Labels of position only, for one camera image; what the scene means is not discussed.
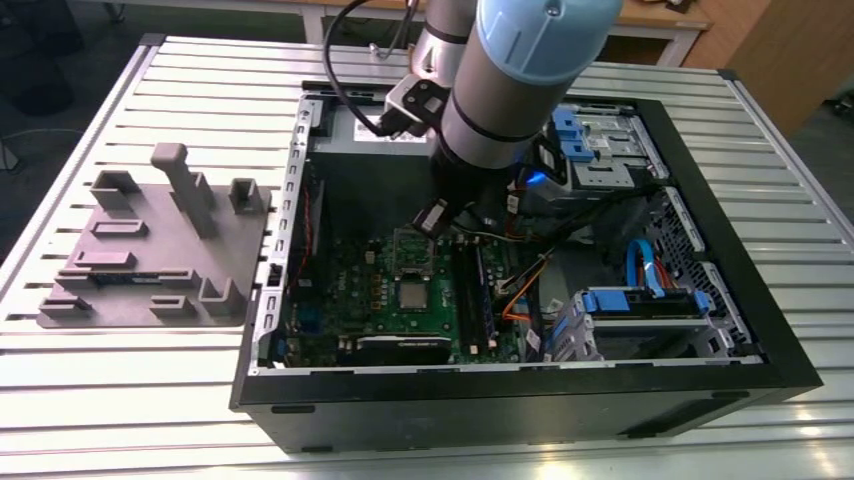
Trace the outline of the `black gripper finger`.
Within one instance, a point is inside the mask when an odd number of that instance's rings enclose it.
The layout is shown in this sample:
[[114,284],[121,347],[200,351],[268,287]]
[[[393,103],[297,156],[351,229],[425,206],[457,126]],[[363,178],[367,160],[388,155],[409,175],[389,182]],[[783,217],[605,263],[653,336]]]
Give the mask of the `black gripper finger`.
[[413,229],[423,235],[441,235],[457,216],[457,209],[444,199],[435,198],[412,220]]

